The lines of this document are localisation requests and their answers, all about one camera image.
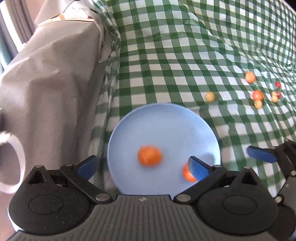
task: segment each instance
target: white tape roll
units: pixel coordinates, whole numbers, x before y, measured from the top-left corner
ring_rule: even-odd
[[[16,154],[17,154],[17,158],[19,160],[20,163],[20,181],[18,184],[16,185],[9,185],[9,184],[5,184],[3,182],[0,182],[0,191],[4,192],[4,193],[15,193],[18,188],[20,187],[20,185],[22,184],[22,181],[24,179],[24,175],[25,175],[25,153],[24,153],[24,149],[22,147],[22,144],[20,143],[19,139],[11,134],[11,133],[6,133],[6,132],[0,132],[0,145],[3,145],[5,143],[10,144]]]

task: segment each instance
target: green checkered tablecloth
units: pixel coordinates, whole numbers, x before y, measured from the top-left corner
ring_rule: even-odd
[[[121,35],[121,51],[115,93],[109,94],[112,107],[97,110],[97,117],[108,116],[107,124],[97,121],[93,131],[98,154],[131,110],[172,102],[210,125],[226,168],[251,166],[275,196],[284,183],[278,165],[248,157],[246,148],[296,141],[296,15],[278,0],[109,0],[106,5]],[[246,71],[256,74],[254,84],[245,81]],[[270,95],[277,90],[275,81],[282,85],[278,103]],[[260,110],[251,99],[256,89],[265,97]],[[208,91],[217,98],[210,104]],[[105,161],[102,173],[105,189],[115,189]]]

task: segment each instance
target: metal screw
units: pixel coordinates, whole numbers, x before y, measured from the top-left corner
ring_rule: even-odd
[[[283,200],[283,198],[282,196],[277,196],[274,200],[276,203],[280,203]]]
[[[101,202],[107,201],[107,200],[109,200],[109,198],[110,198],[110,196],[107,193],[100,193],[100,194],[96,195],[96,200],[101,201]]]
[[[187,194],[179,194],[176,199],[179,201],[179,202],[188,202],[190,201],[191,197]]]

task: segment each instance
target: red cherry tomato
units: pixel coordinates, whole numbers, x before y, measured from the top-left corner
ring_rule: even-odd
[[[281,92],[280,91],[276,91],[276,95],[277,97],[280,99],[281,98]]]
[[[253,100],[261,100],[261,101],[263,101],[263,99],[264,99],[264,96],[263,96],[263,94],[262,94],[262,92],[260,90],[255,90],[253,92]]]
[[[274,84],[276,85],[277,88],[279,88],[279,89],[281,88],[281,83],[280,82],[276,81]]]
[[[183,167],[183,176],[189,182],[196,182],[196,178],[188,170],[188,163],[186,163]]]
[[[154,146],[142,146],[138,152],[138,160],[143,166],[155,166],[161,163],[163,155]]]

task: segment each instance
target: gray fabric cover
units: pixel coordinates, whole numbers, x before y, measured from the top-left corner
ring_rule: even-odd
[[[105,64],[99,64],[101,41],[93,22],[42,24],[2,76],[1,130],[22,143],[25,175],[36,164],[58,169],[87,157],[105,73]],[[0,148],[0,162],[15,162],[6,149]],[[18,168],[0,168],[0,177],[17,183],[15,172]]]

